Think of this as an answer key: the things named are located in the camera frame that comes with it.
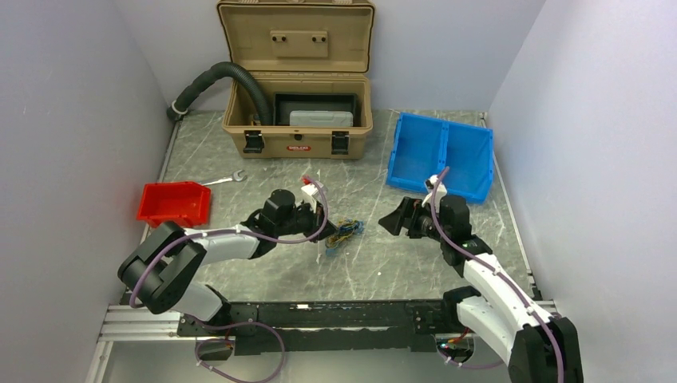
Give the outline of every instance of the red plastic tray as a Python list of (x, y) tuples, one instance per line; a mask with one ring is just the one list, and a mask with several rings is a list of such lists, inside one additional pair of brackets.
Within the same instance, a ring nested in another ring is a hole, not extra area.
[(182, 227), (204, 225), (209, 219), (212, 190), (198, 183), (171, 182), (146, 184), (137, 219), (150, 227), (174, 221)]

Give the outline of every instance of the case latch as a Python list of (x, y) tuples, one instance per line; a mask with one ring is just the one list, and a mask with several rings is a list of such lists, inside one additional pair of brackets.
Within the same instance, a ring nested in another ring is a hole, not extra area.
[(346, 155), (348, 154), (348, 144), (350, 143), (350, 136), (348, 132), (332, 132), (331, 133), (331, 154)]
[(245, 153), (261, 153), (266, 146), (260, 130), (245, 130), (244, 139), (247, 141), (242, 150)]

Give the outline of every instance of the blue bin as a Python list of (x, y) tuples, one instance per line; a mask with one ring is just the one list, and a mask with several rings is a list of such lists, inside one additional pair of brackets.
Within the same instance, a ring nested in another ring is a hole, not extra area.
[(402, 113), (395, 129), (386, 184), (427, 193), (425, 181), (445, 166), (447, 193), (482, 203), (493, 182), (493, 132), (489, 129)]

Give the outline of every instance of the black corrugated hose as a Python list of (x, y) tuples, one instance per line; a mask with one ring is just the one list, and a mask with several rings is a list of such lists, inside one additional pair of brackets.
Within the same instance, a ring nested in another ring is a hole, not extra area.
[(224, 77), (232, 77), (233, 80), (237, 81), (247, 90), (249, 97), (254, 101), (261, 125), (273, 125), (273, 112), (259, 83), (256, 82), (251, 73), (245, 68), (230, 61), (214, 64), (209, 70), (199, 75), (192, 84), (181, 92), (172, 103), (172, 106), (167, 108), (167, 117), (172, 121), (178, 121), (183, 118), (188, 112), (190, 104), (200, 93)]

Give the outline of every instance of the case lid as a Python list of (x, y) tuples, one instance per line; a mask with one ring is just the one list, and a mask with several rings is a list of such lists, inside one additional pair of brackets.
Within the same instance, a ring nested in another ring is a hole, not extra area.
[(374, 5), (367, 0), (220, 0), (231, 60), (258, 72), (369, 69)]

